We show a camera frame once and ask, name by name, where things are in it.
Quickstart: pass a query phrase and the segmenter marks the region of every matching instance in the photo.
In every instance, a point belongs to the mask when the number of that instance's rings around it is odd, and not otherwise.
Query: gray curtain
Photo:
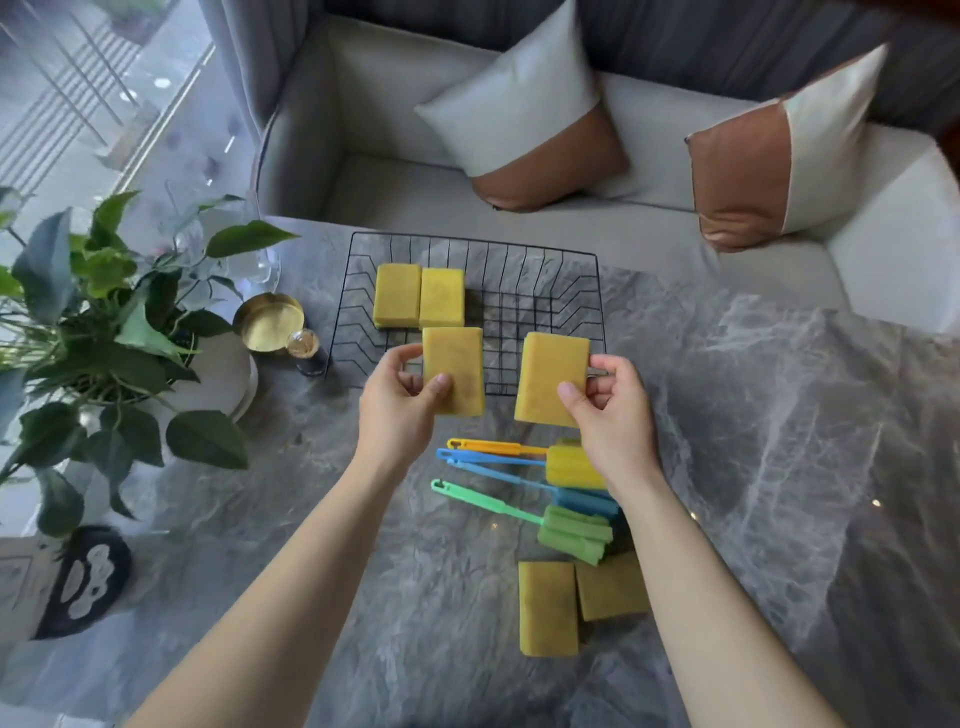
[[[233,92],[260,136],[322,0],[200,0]]]
[[[310,17],[330,12],[505,50],[562,0],[201,0],[249,123],[262,130]],[[940,135],[960,118],[960,28],[826,0],[579,0],[594,67],[762,101],[889,42],[874,105]]]

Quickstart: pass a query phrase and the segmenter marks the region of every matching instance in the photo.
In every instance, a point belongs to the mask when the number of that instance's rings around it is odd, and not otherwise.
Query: finger
[[[633,362],[623,356],[596,353],[590,357],[590,366],[594,369],[605,369],[617,378],[640,379]]]
[[[615,376],[592,376],[587,380],[587,396],[608,395],[615,384]]]
[[[436,412],[437,405],[446,397],[451,386],[453,386],[453,378],[450,375],[436,375],[423,385],[423,390],[417,395],[417,401],[422,402],[430,412]]]
[[[410,372],[399,372],[396,378],[399,379],[403,388],[412,395],[418,394],[420,390],[423,389],[423,377],[420,375],[411,374]]]
[[[562,381],[560,386],[557,387],[557,395],[560,397],[560,401],[564,403],[566,411],[577,421],[577,425],[581,429],[596,414],[597,410],[587,395],[577,389],[572,382]]]
[[[393,347],[383,354],[373,374],[399,372],[410,359],[416,359],[421,354],[423,354],[423,344],[404,344],[401,347]]]
[[[613,395],[592,395],[589,399],[594,407],[603,409],[607,406],[607,402],[613,399]]]

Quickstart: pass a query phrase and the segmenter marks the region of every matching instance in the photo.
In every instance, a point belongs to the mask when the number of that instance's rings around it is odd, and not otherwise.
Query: sofa armrest
[[[827,241],[856,313],[960,334],[960,190],[925,134],[869,125],[864,203]]]
[[[344,159],[344,133],[324,19],[297,53],[253,163],[261,216],[320,220]]]

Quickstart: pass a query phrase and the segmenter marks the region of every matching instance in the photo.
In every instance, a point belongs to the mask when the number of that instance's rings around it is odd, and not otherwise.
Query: throw pillow
[[[741,251],[856,207],[860,136],[885,57],[880,46],[686,139],[693,204],[710,245]]]
[[[630,165],[587,63],[574,0],[415,111],[477,195],[503,209],[538,209]]]

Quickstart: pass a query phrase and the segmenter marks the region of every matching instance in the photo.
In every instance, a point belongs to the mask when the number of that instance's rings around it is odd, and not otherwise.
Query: brass dish
[[[244,301],[233,330],[251,352],[284,353],[290,335],[303,328],[300,302],[282,293],[261,293]]]

